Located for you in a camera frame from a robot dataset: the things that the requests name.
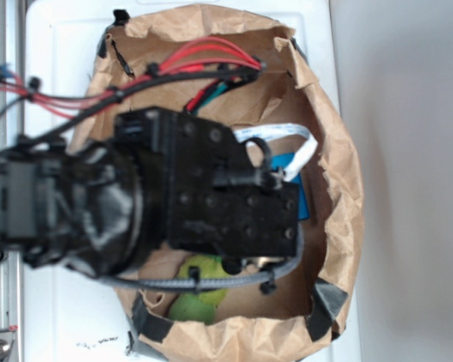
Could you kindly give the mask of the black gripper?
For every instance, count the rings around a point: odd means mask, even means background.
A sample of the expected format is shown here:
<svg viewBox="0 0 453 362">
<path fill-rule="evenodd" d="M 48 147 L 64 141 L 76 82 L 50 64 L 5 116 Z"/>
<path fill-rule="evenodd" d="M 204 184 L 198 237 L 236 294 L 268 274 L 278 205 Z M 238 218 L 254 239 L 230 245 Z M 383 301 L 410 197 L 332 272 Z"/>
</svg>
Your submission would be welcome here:
<svg viewBox="0 0 453 362">
<path fill-rule="evenodd" d="M 270 151 L 255 166 L 229 127 L 159 107 L 118 115 L 114 143 L 142 187 L 140 246 L 225 259 L 296 255 L 299 188 L 272 171 Z"/>
</svg>

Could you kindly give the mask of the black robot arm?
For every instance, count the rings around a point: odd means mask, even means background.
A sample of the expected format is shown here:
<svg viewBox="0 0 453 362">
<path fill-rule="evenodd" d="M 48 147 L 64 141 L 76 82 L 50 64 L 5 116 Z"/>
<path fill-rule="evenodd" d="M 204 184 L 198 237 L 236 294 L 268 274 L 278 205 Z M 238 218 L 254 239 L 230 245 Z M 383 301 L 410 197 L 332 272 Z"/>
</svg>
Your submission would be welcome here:
<svg viewBox="0 0 453 362">
<path fill-rule="evenodd" d="M 161 245 L 227 259 L 297 253 L 299 188 L 253 165 L 225 125 L 152 107 L 71 155 L 22 142 L 0 152 L 0 247 L 33 267 L 93 278 L 142 266 Z"/>
</svg>

